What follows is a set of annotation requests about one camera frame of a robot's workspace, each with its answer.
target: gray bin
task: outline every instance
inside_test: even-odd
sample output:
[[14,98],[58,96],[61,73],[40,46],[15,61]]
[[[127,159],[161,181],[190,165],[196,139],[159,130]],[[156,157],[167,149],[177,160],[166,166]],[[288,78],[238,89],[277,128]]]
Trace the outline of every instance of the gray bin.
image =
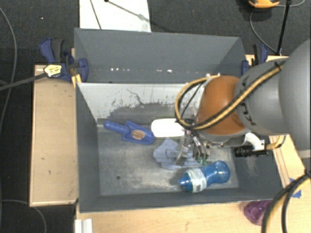
[[88,82],[76,89],[81,212],[266,200],[282,187],[272,154],[244,159],[221,148],[212,149],[211,161],[228,163],[229,182],[187,193],[177,184],[184,169],[163,169],[153,158],[164,139],[134,144],[103,127],[107,119],[150,127],[154,119],[174,117],[185,82],[206,73],[240,76],[239,38],[76,29],[75,55],[90,68]]

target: black floor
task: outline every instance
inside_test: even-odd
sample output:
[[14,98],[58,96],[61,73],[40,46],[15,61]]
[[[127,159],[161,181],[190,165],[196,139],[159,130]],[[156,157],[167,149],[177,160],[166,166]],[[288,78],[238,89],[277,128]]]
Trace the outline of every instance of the black floor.
[[[302,0],[293,0],[293,4]],[[16,34],[18,62],[15,81],[31,77],[34,64],[44,62],[41,40],[62,38],[64,48],[73,47],[73,28],[79,26],[79,0],[0,0]],[[154,32],[199,33],[239,36],[246,53],[260,43],[251,31],[251,8],[241,0],[148,0]],[[310,38],[311,0],[291,8],[284,34],[284,55],[289,55]],[[253,13],[258,34],[277,48],[284,8]],[[9,82],[13,65],[13,40],[0,15],[0,80]],[[0,113],[7,92],[0,92]],[[12,89],[0,139],[2,198],[28,201],[32,124],[32,85]],[[49,233],[70,233],[73,206],[40,208]],[[43,232],[40,215],[26,205],[4,202],[1,233]]]

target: black connector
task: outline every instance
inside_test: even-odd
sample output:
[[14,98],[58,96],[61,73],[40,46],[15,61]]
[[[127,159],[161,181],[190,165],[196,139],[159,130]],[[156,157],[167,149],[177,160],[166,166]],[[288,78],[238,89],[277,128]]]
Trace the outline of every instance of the black connector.
[[233,149],[235,157],[249,157],[249,156],[266,156],[269,154],[266,150],[254,151],[252,145],[242,145]]

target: wooden table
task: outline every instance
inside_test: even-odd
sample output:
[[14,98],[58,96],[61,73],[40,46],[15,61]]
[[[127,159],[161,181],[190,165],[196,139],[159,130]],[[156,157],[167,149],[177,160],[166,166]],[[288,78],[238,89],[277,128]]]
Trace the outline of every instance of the wooden table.
[[[35,67],[35,74],[43,66]],[[72,84],[44,78],[34,84],[33,144],[30,206],[73,204],[78,198],[75,122],[75,93]],[[275,150],[283,185],[304,172],[294,145],[287,137]],[[311,229],[311,186],[300,187],[302,197],[292,198],[288,208],[289,232]],[[80,214],[93,219],[93,232],[239,232],[259,233],[242,209],[246,203],[209,204],[187,207]],[[280,207],[274,212],[270,232],[281,232]]]

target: white paper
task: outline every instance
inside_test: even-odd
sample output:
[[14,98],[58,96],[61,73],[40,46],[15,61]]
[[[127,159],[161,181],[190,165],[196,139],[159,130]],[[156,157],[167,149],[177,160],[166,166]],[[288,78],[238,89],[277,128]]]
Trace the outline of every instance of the white paper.
[[147,0],[80,0],[80,28],[100,27],[106,30],[151,32]]

